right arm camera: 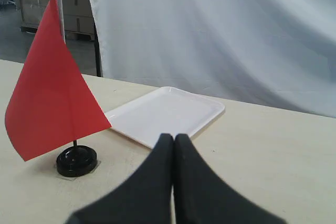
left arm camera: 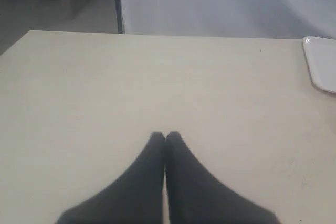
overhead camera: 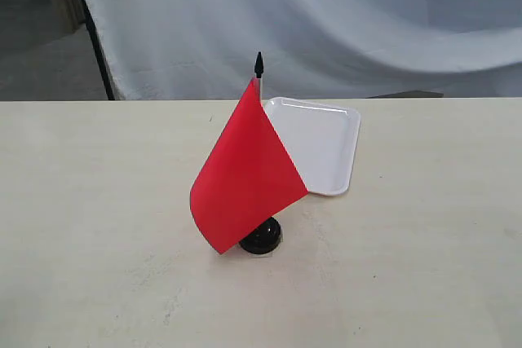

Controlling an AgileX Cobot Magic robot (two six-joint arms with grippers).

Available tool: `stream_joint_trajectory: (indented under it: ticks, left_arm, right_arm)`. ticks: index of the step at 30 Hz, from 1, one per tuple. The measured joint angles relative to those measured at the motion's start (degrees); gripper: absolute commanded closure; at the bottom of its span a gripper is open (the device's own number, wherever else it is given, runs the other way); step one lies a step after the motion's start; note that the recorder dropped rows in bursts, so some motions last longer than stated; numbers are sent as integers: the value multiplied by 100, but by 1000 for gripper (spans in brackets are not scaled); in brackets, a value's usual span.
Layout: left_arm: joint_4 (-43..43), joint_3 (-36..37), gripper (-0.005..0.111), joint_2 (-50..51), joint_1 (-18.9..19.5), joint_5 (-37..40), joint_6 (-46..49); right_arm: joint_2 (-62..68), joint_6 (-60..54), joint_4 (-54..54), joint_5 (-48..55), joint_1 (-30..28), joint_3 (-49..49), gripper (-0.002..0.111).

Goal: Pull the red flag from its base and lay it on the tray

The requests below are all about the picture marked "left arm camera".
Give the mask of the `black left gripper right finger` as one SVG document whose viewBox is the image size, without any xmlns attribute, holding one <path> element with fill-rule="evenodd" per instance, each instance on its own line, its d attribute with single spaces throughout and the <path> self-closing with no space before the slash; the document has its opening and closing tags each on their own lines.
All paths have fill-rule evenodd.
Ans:
<svg viewBox="0 0 336 224">
<path fill-rule="evenodd" d="M 170 223 L 279 223 L 271 211 L 216 179 L 179 132 L 166 137 L 165 170 Z"/>
</svg>

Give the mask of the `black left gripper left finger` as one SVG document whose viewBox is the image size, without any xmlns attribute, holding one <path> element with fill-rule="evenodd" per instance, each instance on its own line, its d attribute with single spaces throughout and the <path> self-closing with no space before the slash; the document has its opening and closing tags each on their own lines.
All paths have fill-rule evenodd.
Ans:
<svg viewBox="0 0 336 224">
<path fill-rule="evenodd" d="M 162 223 L 165 137 L 153 132 L 111 185 L 66 210 L 58 223 Z"/>
</svg>

